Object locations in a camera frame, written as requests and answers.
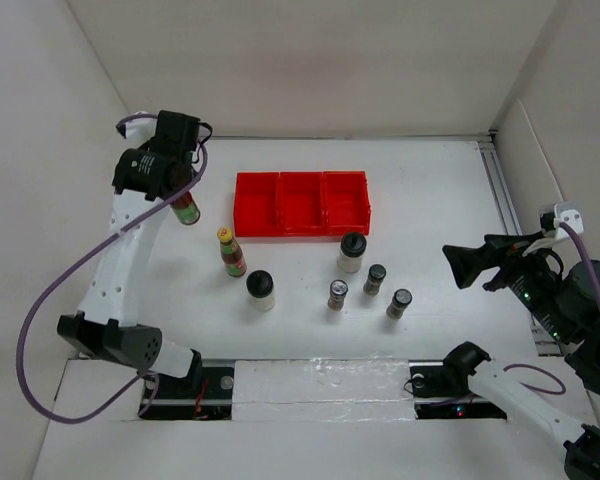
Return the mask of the red sauce bottle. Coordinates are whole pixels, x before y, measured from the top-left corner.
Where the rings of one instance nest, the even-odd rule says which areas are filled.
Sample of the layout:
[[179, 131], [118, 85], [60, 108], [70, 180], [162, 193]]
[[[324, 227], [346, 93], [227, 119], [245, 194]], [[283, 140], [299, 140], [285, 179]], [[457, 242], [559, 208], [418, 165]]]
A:
[[183, 194], [171, 204], [172, 211], [179, 222], [186, 226], [197, 223], [200, 219], [200, 210], [190, 192]]
[[217, 238], [226, 273], [235, 278], [243, 276], [247, 271], [247, 264], [233, 231], [229, 227], [222, 227], [217, 231]]

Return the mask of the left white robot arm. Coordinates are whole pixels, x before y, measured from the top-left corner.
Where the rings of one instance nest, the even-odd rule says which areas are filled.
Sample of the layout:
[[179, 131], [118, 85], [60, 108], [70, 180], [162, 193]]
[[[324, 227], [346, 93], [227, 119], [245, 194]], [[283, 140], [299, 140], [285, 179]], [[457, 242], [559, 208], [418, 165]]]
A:
[[201, 356], [166, 340], [161, 330], [140, 322], [140, 297], [151, 251], [169, 211], [191, 225], [199, 217], [190, 195], [200, 178], [193, 168], [199, 151], [199, 118], [160, 111], [141, 114], [153, 123], [131, 129], [139, 145], [125, 150], [114, 170], [113, 242], [98, 262], [89, 290], [73, 315], [63, 315], [58, 334], [79, 352], [126, 366], [141, 374], [158, 373], [181, 396], [202, 387]]

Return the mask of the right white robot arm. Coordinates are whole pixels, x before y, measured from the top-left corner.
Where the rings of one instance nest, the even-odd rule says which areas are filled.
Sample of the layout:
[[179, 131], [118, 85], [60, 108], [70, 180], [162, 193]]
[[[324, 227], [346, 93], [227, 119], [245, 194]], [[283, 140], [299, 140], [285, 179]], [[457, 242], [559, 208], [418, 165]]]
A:
[[510, 291], [564, 352], [563, 365], [489, 354], [466, 341], [442, 361], [451, 395], [478, 397], [542, 438], [569, 479], [600, 479], [600, 261], [567, 267], [541, 234], [487, 235], [480, 247], [445, 245], [457, 286]]

